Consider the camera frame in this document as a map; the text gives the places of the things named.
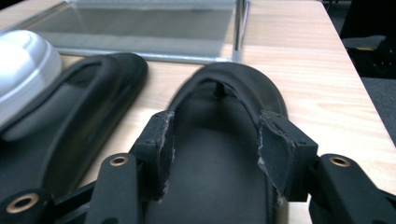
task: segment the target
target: white plastic item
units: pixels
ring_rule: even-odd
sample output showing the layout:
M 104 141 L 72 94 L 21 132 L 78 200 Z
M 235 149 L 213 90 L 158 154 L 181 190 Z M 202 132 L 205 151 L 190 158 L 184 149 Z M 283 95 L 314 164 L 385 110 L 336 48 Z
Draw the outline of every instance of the white plastic item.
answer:
M 0 35 L 0 126 L 61 74 L 58 51 L 25 30 Z

